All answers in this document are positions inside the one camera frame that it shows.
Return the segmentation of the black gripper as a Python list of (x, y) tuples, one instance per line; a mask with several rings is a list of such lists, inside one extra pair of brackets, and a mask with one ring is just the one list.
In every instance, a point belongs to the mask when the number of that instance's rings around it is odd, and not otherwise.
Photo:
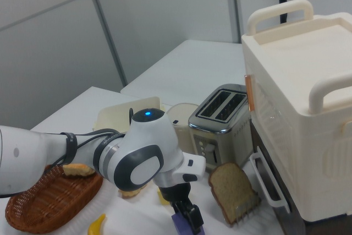
[(172, 220), (179, 235), (193, 235), (201, 232), (204, 223), (200, 209), (192, 205), (189, 199), (190, 183), (181, 183), (172, 187), (159, 187), (163, 199), (174, 209)]

